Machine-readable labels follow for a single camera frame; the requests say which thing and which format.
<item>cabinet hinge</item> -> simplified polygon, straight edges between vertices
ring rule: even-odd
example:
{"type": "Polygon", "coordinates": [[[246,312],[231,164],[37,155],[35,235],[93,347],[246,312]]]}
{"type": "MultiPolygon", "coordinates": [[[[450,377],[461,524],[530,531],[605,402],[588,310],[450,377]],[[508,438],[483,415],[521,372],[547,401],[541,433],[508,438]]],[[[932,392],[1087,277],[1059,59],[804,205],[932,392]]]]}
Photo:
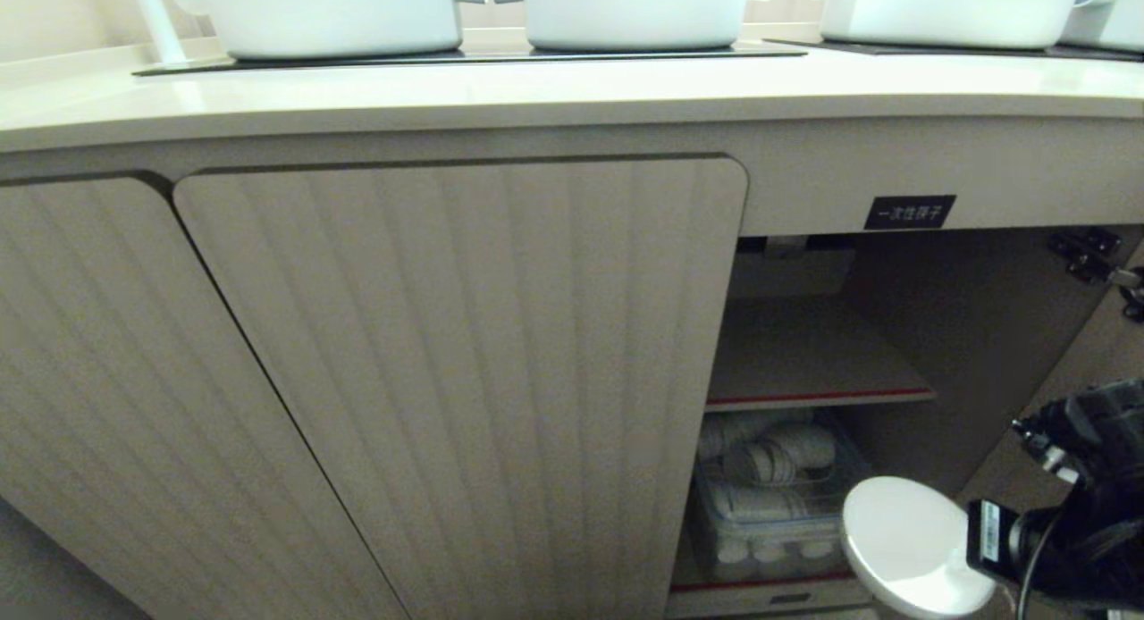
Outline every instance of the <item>cabinet hinge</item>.
{"type": "Polygon", "coordinates": [[[1144,324],[1144,268],[1125,269],[1107,261],[1123,244],[1115,233],[1091,228],[1082,235],[1062,232],[1049,237],[1049,249],[1068,262],[1065,270],[1087,285],[1112,285],[1123,296],[1123,315],[1144,324]]]}

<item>cabinet door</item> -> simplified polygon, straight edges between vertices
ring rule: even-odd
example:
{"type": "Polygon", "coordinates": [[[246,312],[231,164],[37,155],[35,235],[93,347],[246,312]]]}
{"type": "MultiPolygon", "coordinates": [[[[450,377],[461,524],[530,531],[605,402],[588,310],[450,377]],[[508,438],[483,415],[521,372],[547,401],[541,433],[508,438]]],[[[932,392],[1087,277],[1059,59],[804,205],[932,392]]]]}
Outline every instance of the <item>cabinet door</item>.
{"type": "Polygon", "coordinates": [[[0,494],[157,620],[405,618],[130,177],[0,189],[0,494]]]}
{"type": "MultiPolygon", "coordinates": [[[[1137,248],[1127,267],[1144,267],[1144,246],[1137,248]]],[[[1110,291],[1028,407],[1020,413],[1022,418],[1089,385],[1144,376],[1144,326],[1125,318],[1123,309],[1120,293],[1110,291]]],[[[1006,432],[958,500],[964,503],[987,498],[1024,512],[1059,504],[1070,488],[1065,482],[1042,470],[1020,448],[1012,432],[1006,432]]]]}
{"type": "Polygon", "coordinates": [[[176,206],[411,615],[650,619],[745,190],[724,159],[470,165],[176,206]]]}

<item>countertop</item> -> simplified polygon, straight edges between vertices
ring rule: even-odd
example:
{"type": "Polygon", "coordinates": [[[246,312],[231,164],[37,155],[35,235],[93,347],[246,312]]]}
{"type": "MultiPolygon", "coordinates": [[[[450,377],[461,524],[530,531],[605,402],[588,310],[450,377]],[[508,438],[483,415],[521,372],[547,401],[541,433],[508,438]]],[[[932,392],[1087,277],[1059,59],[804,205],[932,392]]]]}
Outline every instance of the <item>countertop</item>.
{"type": "MultiPolygon", "coordinates": [[[[217,45],[202,39],[202,55],[217,45]]],[[[1144,63],[858,55],[227,71],[135,78],[143,47],[0,65],[0,153],[434,128],[892,117],[1144,120],[1144,63]]]]}

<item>white pot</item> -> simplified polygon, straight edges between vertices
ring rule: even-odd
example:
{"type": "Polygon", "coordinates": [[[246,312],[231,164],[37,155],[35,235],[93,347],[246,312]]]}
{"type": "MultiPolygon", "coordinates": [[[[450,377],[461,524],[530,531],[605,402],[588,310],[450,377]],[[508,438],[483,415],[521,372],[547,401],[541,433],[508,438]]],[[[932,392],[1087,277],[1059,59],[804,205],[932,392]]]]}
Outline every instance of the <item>white pot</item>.
{"type": "Polygon", "coordinates": [[[850,42],[1042,49],[1074,0],[826,0],[821,34],[850,42]]]}
{"type": "Polygon", "coordinates": [[[219,39],[241,59],[301,59],[450,50],[461,45],[456,1],[175,0],[210,14],[219,39]]]}
{"type": "Polygon", "coordinates": [[[1144,53],[1144,0],[1077,0],[1060,41],[1144,53]]]}
{"type": "Polygon", "coordinates": [[[747,0],[524,0],[524,5],[529,42],[542,49],[667,50],[734,42],[747,0]]]}

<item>label sign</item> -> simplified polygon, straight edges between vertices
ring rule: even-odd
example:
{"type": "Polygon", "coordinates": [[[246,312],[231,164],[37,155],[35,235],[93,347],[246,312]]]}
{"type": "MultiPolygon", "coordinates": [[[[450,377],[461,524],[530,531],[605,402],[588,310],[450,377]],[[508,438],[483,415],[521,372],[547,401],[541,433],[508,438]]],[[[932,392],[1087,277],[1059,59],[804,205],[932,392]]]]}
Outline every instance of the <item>label sign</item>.
{"type": "Polygon", "coordinates": [[[982,502],[982,557],[1001,558],[1001,507],[993,502],[982,502]]]}
{"type": "Polygon", "coordinates": [[[866,230],[942,229],[956,196],[880,196],[866,217],[866,230]]]}

